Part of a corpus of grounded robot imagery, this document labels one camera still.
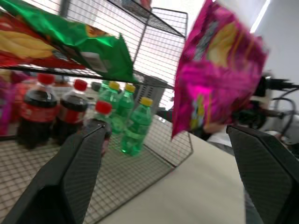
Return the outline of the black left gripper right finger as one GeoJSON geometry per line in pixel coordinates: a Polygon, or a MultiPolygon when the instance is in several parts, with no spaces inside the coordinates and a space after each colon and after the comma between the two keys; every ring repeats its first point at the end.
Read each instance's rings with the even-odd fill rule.
{"type": "Polygon", "coordinates": [[[228,126],[243,185],[265,224],[299,222],[299,160],[275,136],[228,126]]]}

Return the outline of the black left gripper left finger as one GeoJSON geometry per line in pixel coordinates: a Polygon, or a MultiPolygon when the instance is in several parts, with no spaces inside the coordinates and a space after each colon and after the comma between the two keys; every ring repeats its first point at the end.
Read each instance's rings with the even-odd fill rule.
{"type": "Polygon", "coordinates": [[[104,125],[70,136],[37,172],[4,224],[81,224],[101,165],[104,125]]]}

